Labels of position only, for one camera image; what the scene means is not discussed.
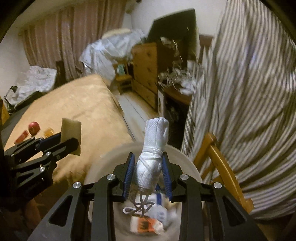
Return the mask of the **white cloth roll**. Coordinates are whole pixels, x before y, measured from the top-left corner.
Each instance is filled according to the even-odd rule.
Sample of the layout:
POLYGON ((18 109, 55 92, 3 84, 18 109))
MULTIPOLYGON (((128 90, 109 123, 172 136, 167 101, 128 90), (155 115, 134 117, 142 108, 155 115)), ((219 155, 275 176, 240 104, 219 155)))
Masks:
POLYGON ((168 135, 169 122, 165 118, 146 121, 144 144, 135 164, 128 196, 133 207, 125 207, 123 213, 144 216, 154 205, 148 198, 154 193, 162 171, 162 156, 168 135))

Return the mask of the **yellow sponge block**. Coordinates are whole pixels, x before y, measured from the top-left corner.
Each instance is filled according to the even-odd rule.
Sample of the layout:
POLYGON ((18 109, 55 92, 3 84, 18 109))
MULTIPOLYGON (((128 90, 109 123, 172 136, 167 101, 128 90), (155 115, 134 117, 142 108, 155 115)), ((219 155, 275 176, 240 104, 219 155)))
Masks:
POLYGON ((78 146, 75 148, 72 155, 80 156, 81 154, 81 130, 82 124, 78 120, 71 120, 69 118, 62 118, 61 125, 61 142, 75 138, 78 146))

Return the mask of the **orange white paper carton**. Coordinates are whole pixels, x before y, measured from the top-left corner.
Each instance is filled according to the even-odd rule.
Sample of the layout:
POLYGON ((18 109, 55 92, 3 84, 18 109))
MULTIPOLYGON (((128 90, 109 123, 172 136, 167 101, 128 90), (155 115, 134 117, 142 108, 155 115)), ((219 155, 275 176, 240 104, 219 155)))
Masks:
POLYGON ((163 224, 157 219, 132 216, 130 220, 130 232, 139 235, 162 235, 165 229, 163 224))

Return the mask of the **white blue paper packet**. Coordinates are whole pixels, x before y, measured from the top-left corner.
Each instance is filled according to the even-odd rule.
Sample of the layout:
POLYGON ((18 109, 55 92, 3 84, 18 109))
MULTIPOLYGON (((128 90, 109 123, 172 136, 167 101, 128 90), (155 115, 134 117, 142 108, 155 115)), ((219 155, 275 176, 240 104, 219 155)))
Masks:
POLYGON ((160 221, 164 226, 168 226, 168 210, 165 208, 165 196, 162 193, 154 193, 149 196, 149 202, 154 205, 147 211, 147 216, 160 221))

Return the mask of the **red apple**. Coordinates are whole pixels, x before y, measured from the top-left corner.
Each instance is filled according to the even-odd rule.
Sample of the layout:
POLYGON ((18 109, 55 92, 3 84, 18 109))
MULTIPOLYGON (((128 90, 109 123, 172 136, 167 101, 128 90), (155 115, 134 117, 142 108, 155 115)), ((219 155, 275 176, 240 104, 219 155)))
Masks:
POLYGON ((36 121, 33 121, 29 123, 28 131, 31 136, 35 136, 40 131, 40 125, 36 121))

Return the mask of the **yellow plastic wrapped item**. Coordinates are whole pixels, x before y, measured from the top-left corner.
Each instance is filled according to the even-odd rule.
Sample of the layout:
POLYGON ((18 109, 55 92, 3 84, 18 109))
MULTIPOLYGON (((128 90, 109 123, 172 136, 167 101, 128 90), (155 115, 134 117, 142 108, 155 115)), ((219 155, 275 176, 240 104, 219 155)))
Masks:
POLYGON ((55 131, 52 128, 47 128, 44 130, 44 136, 45 138, 49 138, 55 134, 55 131))

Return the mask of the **silver plastic sheet left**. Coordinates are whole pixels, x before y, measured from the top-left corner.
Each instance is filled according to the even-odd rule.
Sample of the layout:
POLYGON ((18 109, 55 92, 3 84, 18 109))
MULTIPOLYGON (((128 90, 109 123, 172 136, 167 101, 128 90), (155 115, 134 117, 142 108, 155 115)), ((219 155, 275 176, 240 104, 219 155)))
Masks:
POLYGON ((28 71, 20 73, 15 84, 4 96, 4 100, 8 105, 15 107, 35 92, 48 93, 54 88, 56 76, 56 69, 30 66, 28 71))

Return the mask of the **dark wooden side table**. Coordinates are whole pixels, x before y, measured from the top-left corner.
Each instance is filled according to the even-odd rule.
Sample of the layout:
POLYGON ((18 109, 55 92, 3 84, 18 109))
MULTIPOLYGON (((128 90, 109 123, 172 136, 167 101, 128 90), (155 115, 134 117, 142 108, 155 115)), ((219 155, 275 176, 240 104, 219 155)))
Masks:
POLYGON ((169 121, 168 145, 181 149, 187 114, 192 95, 182 94, 181 85, 164 89, 165 113, 164 118, 169 121))

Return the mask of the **tan bed cover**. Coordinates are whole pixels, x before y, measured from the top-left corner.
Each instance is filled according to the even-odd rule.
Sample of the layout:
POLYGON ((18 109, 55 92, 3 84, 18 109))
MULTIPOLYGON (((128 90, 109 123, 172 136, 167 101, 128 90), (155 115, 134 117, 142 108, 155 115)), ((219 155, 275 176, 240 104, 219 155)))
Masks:
POLYGON ((12 130, 5 149, 36 121, 41 130, 52 128, 58 133, 62 119, 81 122, 81 154, 68 155, 57 162, 54 183, 84 182, 92 163, 110 150, 132 142, 119 102, 97 75, 78 78, 34 101, 12 130))

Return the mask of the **small wooden chair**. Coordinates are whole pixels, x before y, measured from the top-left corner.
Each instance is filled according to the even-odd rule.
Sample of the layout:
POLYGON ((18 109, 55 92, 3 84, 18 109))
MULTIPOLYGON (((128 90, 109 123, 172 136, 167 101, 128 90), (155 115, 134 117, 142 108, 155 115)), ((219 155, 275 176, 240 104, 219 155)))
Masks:
POLYGON ((133 77, 129 74, 126 61, 113 64, 113 68, 119 94, 123 94, 126 90, 131 89, 133 77))

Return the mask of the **striped cloth cover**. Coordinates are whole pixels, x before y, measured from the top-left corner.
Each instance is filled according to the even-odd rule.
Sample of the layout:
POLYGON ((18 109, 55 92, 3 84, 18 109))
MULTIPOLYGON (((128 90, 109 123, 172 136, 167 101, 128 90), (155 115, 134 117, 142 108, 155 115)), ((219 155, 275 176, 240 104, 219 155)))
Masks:
POLYGON ((261 1, 228 1, 192 96, 181 150, 213 133, 255 219, 295 212, 295 42, 261 1))

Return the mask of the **pink-brown curtain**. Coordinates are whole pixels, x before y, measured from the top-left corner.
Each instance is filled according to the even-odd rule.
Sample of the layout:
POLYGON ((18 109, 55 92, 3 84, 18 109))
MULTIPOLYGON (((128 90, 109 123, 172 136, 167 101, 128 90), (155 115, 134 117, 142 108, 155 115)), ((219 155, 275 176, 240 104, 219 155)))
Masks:
POLYGON ((26 24, 21 36, 29 64, 54 69, 62 61, 66 80, 78 78, 80 55, 105 32, 122 26, 125 6, 126 1, 84 1, 26 24))

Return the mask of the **silver plastic sheet right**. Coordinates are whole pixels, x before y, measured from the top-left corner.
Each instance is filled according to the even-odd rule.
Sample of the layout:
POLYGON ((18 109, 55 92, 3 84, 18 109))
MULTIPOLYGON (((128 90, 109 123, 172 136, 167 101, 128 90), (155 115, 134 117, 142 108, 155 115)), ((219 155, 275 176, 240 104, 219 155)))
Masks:
POLYGON ((98 74, 107 81, 115 79, 114 64, 132 59, 133 46, 140 44, 145 34, 140 29, 99 39, 84 49, 79 57, 84 76, 98 74))

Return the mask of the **wooden chest of drawers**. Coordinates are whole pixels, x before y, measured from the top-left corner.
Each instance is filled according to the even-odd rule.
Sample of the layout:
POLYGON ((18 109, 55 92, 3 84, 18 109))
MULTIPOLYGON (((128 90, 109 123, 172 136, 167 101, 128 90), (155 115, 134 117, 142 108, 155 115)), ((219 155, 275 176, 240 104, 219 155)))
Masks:
POLYGON ((132 89, 154 110, 158 109, 158 74, 173 66, 179 60, 172 48, 162 43, 145 43, 132 48, 132 89))

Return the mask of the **black television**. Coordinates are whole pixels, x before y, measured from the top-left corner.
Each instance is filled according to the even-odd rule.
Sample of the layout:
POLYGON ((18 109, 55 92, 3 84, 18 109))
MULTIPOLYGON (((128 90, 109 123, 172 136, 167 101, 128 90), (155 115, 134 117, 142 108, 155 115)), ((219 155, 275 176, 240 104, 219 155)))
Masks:
POLYGON ((170 40, 182 40, 189 44, 196 40, 196 33, 195 9, 187 9, 155 19, 149 30, 147 42, 156 42, 161 37, 165 37, 170 40))

